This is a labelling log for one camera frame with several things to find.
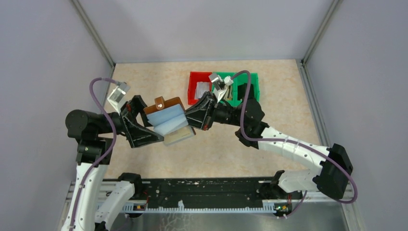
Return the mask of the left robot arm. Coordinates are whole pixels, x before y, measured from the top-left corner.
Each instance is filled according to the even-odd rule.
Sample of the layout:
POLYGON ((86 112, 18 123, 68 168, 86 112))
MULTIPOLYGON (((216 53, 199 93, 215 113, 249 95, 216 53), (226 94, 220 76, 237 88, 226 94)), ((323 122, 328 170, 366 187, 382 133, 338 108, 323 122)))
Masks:
POLYGON ((149 129, 140 95, 120 107, 120 112, 96 114, 71 111, 65 120, 68 137, 77 143, 74 193, 63 231, 109 231, 116 216, 130 199, 148 200, 141 176, 123 173, 103 206, 97 208, 98 194, 118 135, 126 137, 131 148, 162 142, 164 137, 149 129))

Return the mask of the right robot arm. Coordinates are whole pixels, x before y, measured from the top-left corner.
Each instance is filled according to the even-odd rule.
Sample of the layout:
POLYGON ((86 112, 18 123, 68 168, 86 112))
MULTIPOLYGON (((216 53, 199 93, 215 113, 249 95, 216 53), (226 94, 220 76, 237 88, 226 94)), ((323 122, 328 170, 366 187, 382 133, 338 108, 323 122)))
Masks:
POLYGON ((243 145, 280 154, 305 166, 306 171, 276 173, 271 185, 276 198, 295 191, 318 191, 344 204, 357 198, 357 186, 351 177, 353 166, 343 146, 315 145, 276 130, 263 122, 265 114, 255 98, 233 107, 217 102, 214 94, 206 92, 185 115, 189 125, 200 130, 209 130, 214 123, 238 126, 235 135, 243 145))

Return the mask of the brown leather card holder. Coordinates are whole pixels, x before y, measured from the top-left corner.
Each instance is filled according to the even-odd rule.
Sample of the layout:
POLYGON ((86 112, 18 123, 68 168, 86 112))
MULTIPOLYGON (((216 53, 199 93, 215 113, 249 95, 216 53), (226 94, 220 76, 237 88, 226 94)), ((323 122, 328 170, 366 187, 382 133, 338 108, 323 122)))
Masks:
POLYGON ((143 109, 153 131, 164 137, 163 144, 170 146, 196 135, 188 124, 186 110, 179 97, 164 99, 155 98, 154 105, 143 109))

